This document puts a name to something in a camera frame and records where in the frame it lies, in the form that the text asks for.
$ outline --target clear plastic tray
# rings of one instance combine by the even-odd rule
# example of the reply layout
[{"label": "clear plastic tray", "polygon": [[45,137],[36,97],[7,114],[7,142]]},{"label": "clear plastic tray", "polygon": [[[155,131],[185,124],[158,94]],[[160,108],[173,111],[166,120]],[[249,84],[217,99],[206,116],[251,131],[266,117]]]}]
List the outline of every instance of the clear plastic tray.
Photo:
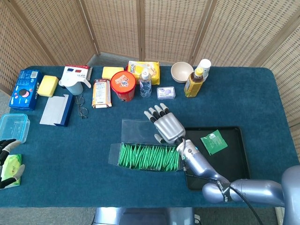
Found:
[{"label": "clear plastic tray", "polygon": [[0,140],[17,139],[24,143],[30,126],[30,120],[24,113],[4,114],[0,120]]}]

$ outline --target green packet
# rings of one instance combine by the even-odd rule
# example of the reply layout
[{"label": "green packet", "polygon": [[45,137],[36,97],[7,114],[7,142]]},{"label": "green packet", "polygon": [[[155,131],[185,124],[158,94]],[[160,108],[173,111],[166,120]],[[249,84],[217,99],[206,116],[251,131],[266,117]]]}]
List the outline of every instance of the green packet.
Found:
[{"label": "green packet", "polygon": [[[13,177],[18,172],[21,164],[22,164],[22,154],[8,155],[2,168],[2,173],[1,173],[2,181]],[[19,186],[20,184],[21,184],[21,179],[6,186],[5,188],[12,188],[15,186]]]},{"label": "green packet", "polygon": [[212,132],[206,137],[202,137],[201,141],[210,155],[213,155],[228,146],[222,138],[219,130]]}]

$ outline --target sauce bottle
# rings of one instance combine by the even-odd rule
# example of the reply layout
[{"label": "sauce bottle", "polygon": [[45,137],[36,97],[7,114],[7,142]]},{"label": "sauce bottle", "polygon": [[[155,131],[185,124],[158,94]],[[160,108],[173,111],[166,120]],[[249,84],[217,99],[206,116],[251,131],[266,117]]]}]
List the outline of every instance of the sauce bottle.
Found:
[{"label": "sauce bottle", "polygon": [[203,82],[203,68],[197,67],[195,71],[190,74],[184,86],[185,96],[188,98],[196,97]]}]

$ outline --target table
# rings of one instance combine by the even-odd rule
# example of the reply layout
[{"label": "table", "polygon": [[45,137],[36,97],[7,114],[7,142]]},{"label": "table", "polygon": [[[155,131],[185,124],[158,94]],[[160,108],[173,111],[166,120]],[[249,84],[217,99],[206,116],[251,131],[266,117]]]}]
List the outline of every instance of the table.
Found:
[{"label": "table", "polygon": [[[64,67],[33,66],[44,75],[61,77]],[[100,78],[94,67],[91,80]],[[161,67],[161,85],[174,86],[176,98],[163,101],[185,127],[240,126],[253,179],[280,182],[298,165],[293,141],[272,72],[266,68],[212,67],[196,98],[184,96],[184,84]],[[22,153],[26,165],[19,187],[0,191],[0,206],[8,207],[234,207],[210,204],[201,192],[187,189],[183,172],[146,172],[108,163],[110,145],[120,143],[122,119],[146,120],[143,111],[158,104],[156,87],[142,98],[136,87],[130,102],[112,91],[112,108],[92,109],[92,89],[84,87],[82,120],[74,105],[68,127],[39,125],[47,97],[38,97],[27,113],[30,129]],[[57,87],[55,95],[68,93]]]}]

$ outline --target yellow snack package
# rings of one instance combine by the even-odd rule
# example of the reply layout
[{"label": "yellow snack package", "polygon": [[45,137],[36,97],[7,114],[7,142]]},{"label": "yellow snack package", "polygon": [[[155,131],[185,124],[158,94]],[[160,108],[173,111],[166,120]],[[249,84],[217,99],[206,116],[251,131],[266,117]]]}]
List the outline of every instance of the yellow snack package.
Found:
[{"label": "yellow snack package", "polygon": [[159,62],[129,61],[127,71],[135,76],[135,83],[139,84],[140,75],[145,68],[151,75],[152,85],[158,85],[160,83]]}]

